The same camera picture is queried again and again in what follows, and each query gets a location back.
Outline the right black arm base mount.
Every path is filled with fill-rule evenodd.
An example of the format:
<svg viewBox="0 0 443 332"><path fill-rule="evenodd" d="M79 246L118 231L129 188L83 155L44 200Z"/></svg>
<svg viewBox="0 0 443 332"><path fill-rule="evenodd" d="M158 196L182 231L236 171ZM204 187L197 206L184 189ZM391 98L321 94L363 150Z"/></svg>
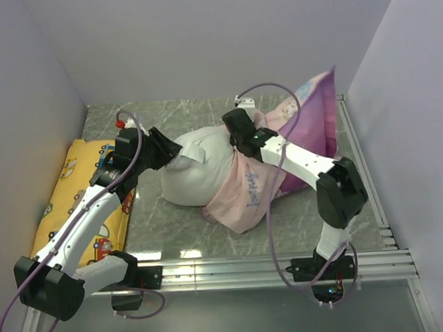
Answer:
<svg viewBox="0 0 443 332"><path fill-rule="evenodd" d="M325 260L314 258L291 259L286 271L295 283L309 282L314 299L320 304L334 307L346 297L345 280L352 279L351 288L356 287L359 272L358 259L351 255L341 255L332 261L322 274Z"/></svg>

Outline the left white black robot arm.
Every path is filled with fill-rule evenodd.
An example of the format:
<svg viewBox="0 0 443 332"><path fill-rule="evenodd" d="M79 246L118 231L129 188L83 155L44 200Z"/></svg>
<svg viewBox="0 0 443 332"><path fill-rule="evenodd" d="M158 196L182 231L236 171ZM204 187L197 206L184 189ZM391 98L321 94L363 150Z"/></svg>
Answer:
<svg viewBox="0 0 443 332"><path fill-rule="evenodd" d="M114 250L92 264L80 267L79 262L108 216L137 186L139 175L164 167L180 151L181 145L155 128L120 130L114 150L96 168L65 224L34 258L22 257L15 263L20 302L66 321L86 297L102 289L137 287L140 272L130 254Z"/></svg>

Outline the white pillow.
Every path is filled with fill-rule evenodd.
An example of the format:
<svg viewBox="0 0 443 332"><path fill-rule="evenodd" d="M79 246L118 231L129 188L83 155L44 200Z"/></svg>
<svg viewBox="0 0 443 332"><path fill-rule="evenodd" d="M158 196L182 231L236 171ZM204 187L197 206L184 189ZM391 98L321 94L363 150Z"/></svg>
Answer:
<svg viewBox="0 0 443 332"><path fill-rule="evenodd" d="M203 127L179 136L177 157L160 169L163 198L178 206L205 206L216 196L234 159L222 126Z"/></svg>

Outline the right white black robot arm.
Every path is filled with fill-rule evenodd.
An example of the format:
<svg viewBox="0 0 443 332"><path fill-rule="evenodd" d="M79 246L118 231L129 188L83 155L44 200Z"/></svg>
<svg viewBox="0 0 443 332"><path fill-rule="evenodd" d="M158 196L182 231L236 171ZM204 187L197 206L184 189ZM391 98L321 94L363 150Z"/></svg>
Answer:
<svg viewBox="0 0 443 332"><path fill-rule="evenodd" d="M256 128L247 109L235 108L223 115L233 145L244 156L277 167L306 182L317 193L318 214L323 219L316 273L329 279L339 272L341 256L349 244L349 226L369 200L356 164L347 157L333 159L293 144L289 139L298 124L296 113L284 135L267 127Z"/></svg>

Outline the purple princess print pillowcase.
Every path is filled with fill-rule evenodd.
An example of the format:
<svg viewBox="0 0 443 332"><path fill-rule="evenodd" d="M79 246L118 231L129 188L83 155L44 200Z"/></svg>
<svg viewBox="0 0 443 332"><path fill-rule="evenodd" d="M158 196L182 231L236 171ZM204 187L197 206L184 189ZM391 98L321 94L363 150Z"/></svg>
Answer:
<svg viewBox="0 0 443 332"><path fill-rule="evenodd" d="M275 109L255 114L257 128L267 127L284 135L286 124L298 113L293 144L312 153L333 158L336 140L336 80L332 68L308 80ZM308 184L277 168L245 157L234 149L228 176L216 196L202 208L205 217L241 234L260 223L274 198L298 191Z"/></svg>

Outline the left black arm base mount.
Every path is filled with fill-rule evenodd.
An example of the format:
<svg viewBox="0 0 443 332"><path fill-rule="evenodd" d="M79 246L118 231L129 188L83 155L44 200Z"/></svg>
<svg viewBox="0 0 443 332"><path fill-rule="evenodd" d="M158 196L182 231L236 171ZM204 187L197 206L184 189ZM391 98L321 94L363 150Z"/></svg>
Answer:
<svg viewBox="0 0 443 332"><path fill-rule="evenodd" d="M131 283L112 285L109 291L114 314L129 320L144 320L160 313L166 305L165 296L159 291L163 269L161 266L141 267ZM143 299L148 294L160 299L159 308L147 315L128 315L127 312L137 311L143 306Z"/></svg>

